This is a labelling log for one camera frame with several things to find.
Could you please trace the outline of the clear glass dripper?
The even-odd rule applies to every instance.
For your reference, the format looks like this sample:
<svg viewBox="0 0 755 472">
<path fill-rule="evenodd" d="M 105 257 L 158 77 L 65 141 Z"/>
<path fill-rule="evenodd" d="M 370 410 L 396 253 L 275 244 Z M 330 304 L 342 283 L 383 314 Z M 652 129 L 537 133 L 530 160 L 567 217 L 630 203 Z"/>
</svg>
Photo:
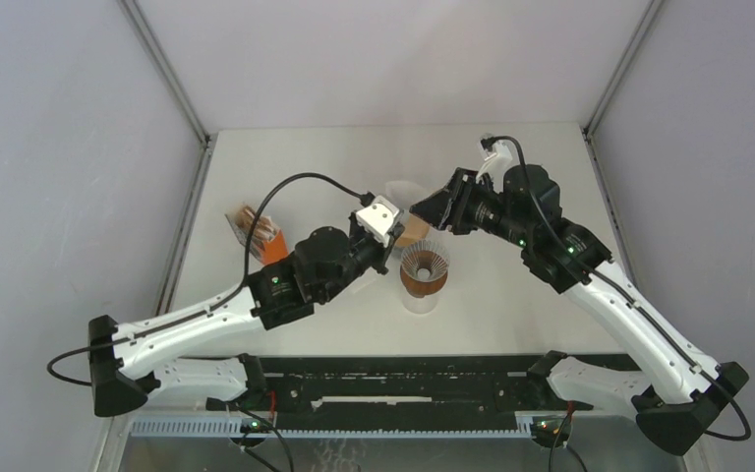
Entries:
<svg viewBox="0 0 755 472">
<path fill-rule="evenodd" d="M 405 248 L 401 254 L 401 273 L 415 281 L 435 282 L 448 275 L 450 255 L 438 241 L 424 239 Z"/>
</svg>

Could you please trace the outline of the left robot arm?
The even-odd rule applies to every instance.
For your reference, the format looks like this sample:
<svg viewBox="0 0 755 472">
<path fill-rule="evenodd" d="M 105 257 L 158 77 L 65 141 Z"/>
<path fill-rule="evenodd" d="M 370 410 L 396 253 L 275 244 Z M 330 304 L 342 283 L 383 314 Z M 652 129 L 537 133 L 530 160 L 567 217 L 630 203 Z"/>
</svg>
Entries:
<svg viewBox="0 0 755 472">
<path fill-rule="evenodd" d="M 180 374 L 212 398 L 232 400 L 246 410 L 261 407 L 266 381 L 252 373 L 224 375 L 216 364 L 191 358 L 194 349 L 224 334 L 271 330 L 312 315 L 368 269 L 387 272 L 386 261 L 404 226 L 378 215 L 378 232 L 357 214 L 348 232 L 325 226 L 300 241 L 284 259 L 251 273 L 235 288 L 196 305 L 150 320 L 119 324 L 108 315 L 87 328 L 93 413 L 100 418 L 130 413 L 169 386 Z"/>
</svg>

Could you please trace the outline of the clear glass with brown band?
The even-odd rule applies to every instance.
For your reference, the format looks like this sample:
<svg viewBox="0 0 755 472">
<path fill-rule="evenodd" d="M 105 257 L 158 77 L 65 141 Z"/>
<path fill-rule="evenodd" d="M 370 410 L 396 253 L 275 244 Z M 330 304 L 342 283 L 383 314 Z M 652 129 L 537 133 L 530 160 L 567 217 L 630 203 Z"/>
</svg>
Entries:
<svg viewBox="0 0 755 472">
<path fill-rule="evenodd" d="M 407 291 L 403 291 L 401 294 L 403 307 L 415 316 L 425 316 L 431 313 L 436 308 L 438 301 L 438 293 L 421 297 L 414 296 Z"/>
</svg>

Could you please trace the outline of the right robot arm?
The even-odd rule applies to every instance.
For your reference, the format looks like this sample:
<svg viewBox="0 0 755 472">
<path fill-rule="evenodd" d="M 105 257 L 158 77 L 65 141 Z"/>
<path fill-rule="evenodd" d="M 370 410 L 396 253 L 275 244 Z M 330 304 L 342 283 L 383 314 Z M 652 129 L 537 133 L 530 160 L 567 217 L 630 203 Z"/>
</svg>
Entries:
<svg viewBox="0 0 755 472">
<path fill-rule="evenodd" d="M 437 230 L 481 230 L 517 246 L 533 275 L 591 315 L 635 363 L 618 371 L 552 351 L 529 371 L 538 407 L 572 401 L 630 419 L 651 443 L 681 456 L 746 385 L 739 364 L 718 362 L 681 335 L 610 250 L 563 216 L 560 189 L 543 167 L 508 169 L 500 191 L 490 178 L 459 168 L 411 212 Z"/>
</svg>

